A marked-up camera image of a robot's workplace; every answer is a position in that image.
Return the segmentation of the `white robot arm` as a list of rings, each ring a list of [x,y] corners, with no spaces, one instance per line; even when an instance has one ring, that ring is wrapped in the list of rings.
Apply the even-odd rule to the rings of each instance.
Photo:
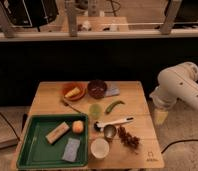
[[[158,74],[158,86],[150,93],[154,109],[154,123],[162,125],[169,110],[178,99],[183,100],[198,111],[198,66],[184,62],[163,69]]]

